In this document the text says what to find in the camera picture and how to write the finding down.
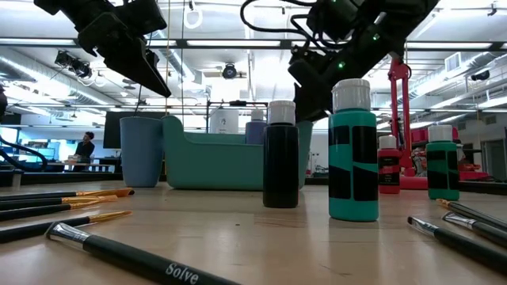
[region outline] wooden table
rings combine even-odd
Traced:
[[[97,190],[117,181],[22,187],[22,192]],[[0,188],[3,195],[8,188]],[[84,226],[90,233],[168,257],[244,284],[507,284],[504,276],[410,229],[406,217],[484,241],[440,220],[445,210],[426,192],[382,195],[378,222],[342,222],[327,214],[327,187],[305,187],[296,209],[268,209],[260,192],[136,189],[116,203],[7,226],[118,210],[134,215]],[[462,203],[507,219],[507,197],[462,193]],[[151,284],[88,253],[34,237],[0,245],[2,285]]]
[[[95,170],[98,167],[98,171],[102,172],[102,167],[105,168],[105,172],[109,172],[109,166],[110,165],[104,165],[104,164],[98,164],[98,163],[78,163],[78,162],[49,162],[49,166],[69,166],[69,170],[71,170],[71,166],[85,166],[85,167],[91,167],[92,172],[95,172]]]

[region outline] paintbrush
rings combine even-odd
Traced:
[[[490,241],[507,248],[507,232],[499,230],[493,226],[487,225],[484,222],[476,221],[472,218],[465,218],[453,212],[448,212],[442,217],[444,221],[452,222],[453,224],[464,226],[474,233],[489,239]]]
[[[31,200],[43,198],[63,198],[63,197],[78,197],[78,196],[110,196],[116,195],[118,197],[126,197],[134,195],[135,191],[132,188],[122,188],[113,190],[100,190],[89,192],[53,192],[53,193],[39,193],[39,194],[25,194],[25,195],[12,195],[0,196],[0,202],[12,200]]]
[[[472,208],[464,206],[460,203],[449,202],[445,199],[436,200],[442,207],[465,216],[470,219],[474,219],[479,222],[484,222],[486,225],[494,226],[499,230],[507,231],[507,222],[504,222],[498,218],[492,217],[488,214],[484,214],[480,211],[476,211]]]
[[[104,196],[84,196],[84,197],[64,197],[64,198],[43,198],[43,199],[27,199],[0,202],[0,211],[22,209],[27,207],[41,207],[60,205],[66,203],[85,203],[96,200],[103,200]]]
[[[132,214],[131,211],[119,211],[108,214],[91,215],[82,218],[69,218],[60,222],[64,222],[69,226],[81,226],[95,222],[106,222],[130,214]],[[53,222],[45,222],[31,226],[20,226],[8,230],[0,230],[0,243],[19,241],[21,239],[43,235]]]
[[[88,206],[92,206],[102,202],[112,202],[116,201],[118,197],[116,196],[104,196],[102,199],[86,202],[86,203],[69,203],[62,205],[53,205],[53,206],[42,206],[42,207],[31,207],[25,209],[17,209],[10,211],[0,211],[0,222],[8,221],[11,219],[22,219],[29,217],[36,217],[40,215],[48,215],[52,213],[57,213],[61,211],[75,210]]]
[[[418,218],[409,217],[408,223],[423,234],[437,239],[444,245],[462,253],[463,255],[476,260],[485,266],[502,274],[507,274],[507,254],[495,251],[468,237],[455,234],[450,230],[439,228],[429,222]]]
[[[105,237],[53,222],[46,238],[73,245],[110,264],[159,284],[237,285],[236,282]]]

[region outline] paint bottle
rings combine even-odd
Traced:
[[[252,120],[246,123],[245,138],[246,144],[261,145],[264,141],[264,128],[268,125],[264,121],[262,110],[252,110]]]
[[[370,84],[345,79],[333,88],[329,118],[329,210],[334,219],[370,222],[379,217],[376,119]]]
[[[272,101],[268,105],[264,135],[264,206],[297,207],[299,201],[299,129],[295,103]]]
[[[396,138],[385,135],[379,138],[379,192],[381,194],[399,194],[399,157]]]
[[[426,160],[429,198],[459,200],[458,154],[457,146],[452,142],[452,126],[431,126],[428,136]]]

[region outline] bottle label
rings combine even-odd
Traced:
[[[330,198],[378,200],[376,127],[330,127],[329,145]]]
[[[399,185],[399,158],[379,158],[379,185]]]
[[[459,190],[458,154],[455,151],[426,152],[428,188]]]

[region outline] white bottle cap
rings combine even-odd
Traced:
[[[263,120],[264,119],[264,111],[259,110],[259,109],[252,110],[250,115],[252,116],[252,120]]]
[[[271,101],[268,105],[268,124],[295,125],[295,103],[289,100]]]
[[[437,125],[428,127],[429,142],[452,142],[452,126]]]
[[[333,111],[361,108],[370,111],[370,82],[353,78],[345,79],[333,88]]]
[[[392,135],[385,135],[379,138],[379,146],[381,150],[396,149],[396,138]]]

